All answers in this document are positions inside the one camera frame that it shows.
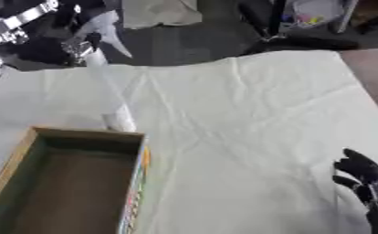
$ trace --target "white cloth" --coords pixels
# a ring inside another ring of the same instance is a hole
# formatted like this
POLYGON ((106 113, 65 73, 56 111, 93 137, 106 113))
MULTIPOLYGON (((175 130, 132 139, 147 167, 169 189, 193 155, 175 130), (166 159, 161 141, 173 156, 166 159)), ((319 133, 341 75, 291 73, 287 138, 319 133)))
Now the white cloth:
POLYGON ((183 26, 202 21, 197 0, 123 0, 124 27, 183 26))
MULTIPOLYGON (((93 75, 9 70, 0 168, 30 124, 102 127, 100 113, 113 105, 94 92, 93 75)), ((360 202, 332 183, 331 165, 345 147, 378 162, 378 107, 337 53, 118 65, 106 75, 152 150, 136 233, 370 233, 360 202)))

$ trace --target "white tablecloth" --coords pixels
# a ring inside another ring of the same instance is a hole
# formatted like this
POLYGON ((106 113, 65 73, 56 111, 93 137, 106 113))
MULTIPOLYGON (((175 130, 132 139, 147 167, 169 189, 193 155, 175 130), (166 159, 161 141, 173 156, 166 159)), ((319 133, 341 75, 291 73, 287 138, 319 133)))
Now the white tablecloth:
MULTIPOLYGON (((28 125, 102 128, 113 100, 91 69, 0 83, 0 169, 28 125)), ((175 68, 110 66, 153 160, 136 233, 370 233, 331 181, 350 147, 378 162, 378 107, 332 52, 175 68)))

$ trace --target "floor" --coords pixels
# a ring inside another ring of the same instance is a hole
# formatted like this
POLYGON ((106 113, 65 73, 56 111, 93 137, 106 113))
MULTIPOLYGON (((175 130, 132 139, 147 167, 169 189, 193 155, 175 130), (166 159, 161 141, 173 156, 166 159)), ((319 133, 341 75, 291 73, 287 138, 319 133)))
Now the floor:
MULTIPOLYGON (((125 58, 104 46, 111 63, 144 66, 176 66, 238 56, 258 38, 251 27, 240 21, 237 0, 199 0, 204 22, 186 27, 153 27, 125 30, 121 36, 133 54, 125 58)), ((366 36, 348 29, 334 35, 327 27, 301 32, 311 36, 346 38, 362 48, 378 48, 378 30, 366 36)))

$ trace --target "open cardboard box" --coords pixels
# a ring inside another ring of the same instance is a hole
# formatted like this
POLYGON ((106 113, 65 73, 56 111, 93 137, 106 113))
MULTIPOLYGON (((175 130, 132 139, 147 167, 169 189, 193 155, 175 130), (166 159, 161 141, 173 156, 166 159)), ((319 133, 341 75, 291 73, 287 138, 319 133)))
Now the open cardboard box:
POLYGON ((0 234, 131 233, 148 160, 141 134, 31 128, 0 173, 0 234))

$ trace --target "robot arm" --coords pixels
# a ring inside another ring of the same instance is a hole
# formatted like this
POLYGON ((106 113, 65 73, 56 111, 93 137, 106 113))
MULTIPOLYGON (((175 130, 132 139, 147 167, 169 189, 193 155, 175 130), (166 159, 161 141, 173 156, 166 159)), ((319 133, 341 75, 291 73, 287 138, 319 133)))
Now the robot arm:
POLYGON ((367 218, 373 234, 378 234, 378 164, 350 149, 344 150, 345 158, 334 164, 337 170, 353 176, 356 180, 335 175, 336 184, 346 186, 368 208, 367 218))
MULTIPOLYGON (((94 3, 83 3, 82 0, 45 0, 38 5, 23 8, 22 5, 8 5, 4 8, 5 12, 16 14, 5 16, 7 14, 4 13, 0 18, 0 74, 2 67, 6 65, 6 58, 12 56, 60 66, 82 64, 87 55, 96 51, 102 39, 105 41, 109 38, 105 30, 96 26, 94 19, 100 21, 100 16, 109 14, 111 17, 104 23, 105 28, 114 27, 112 24, 119 19, 110 14, 116 15, 115 11, 106 8, 102 0, 94 3), (50 29, 64 31, 61 34, 65 36, 49 37, 47 32, 50 29)), ((119 40, 116 42, 117 46, 121 44, 119 40)))

